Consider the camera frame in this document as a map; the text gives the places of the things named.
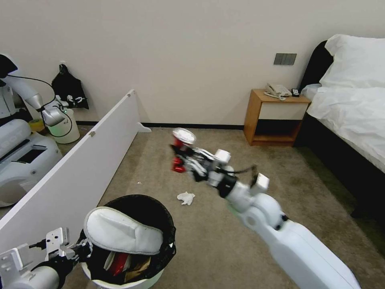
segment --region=black trash bag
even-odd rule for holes
[[[59,65],[59,73],[52,81],[52,88],[55,95],[59,95],[62,101],[68,102],[68,108],[89,109],[81,81],[70,74],[64,64]]]
[[[176,229],[165,206],[158,200],[146,195],[126,195],[112,200],[104,206],[116,209],[144,225],[158,228],[163,232],[163,243],[159,254],[152,255],[149,267],[141,272],[139,276],[129,280],[128,283],[152,278],[164,269],[176,254]],[[85,238],[86,236],[82,230],[78,242]],[[91,257],[86,260],[91,279],[102,280],[110,284],[126,284],[124,281],[125,272],[112,276],[103,268],[109,253],[110,251],[93,245]]]

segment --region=white slipper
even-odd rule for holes
[[[141,224],[109,207],[90,211],[83,228],[91,243],[114,252],[156,255],[163,243],[161,230]]]

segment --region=white telephone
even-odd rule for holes
[[[266,84],[267,95],[275,97],[288,97],[292,96],[292,93],[283,85],[280,84]]]

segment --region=black headboard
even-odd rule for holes
[[[302,78],[300,91],[308,84],[319,83],[326,70],[333,63],[333,56],[325,48],[326,41],[321,42],[314,49]]]

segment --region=crumpled tissue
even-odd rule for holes
[[[178,200],[181,200],[183,201],[182,205],[191,205],[192,201],[193,201],[193,198],[195,197],[194,194],[192,193],[187,193],[187,192],[184,192],[182,194],[179,194],[176,196],[176,198]]]

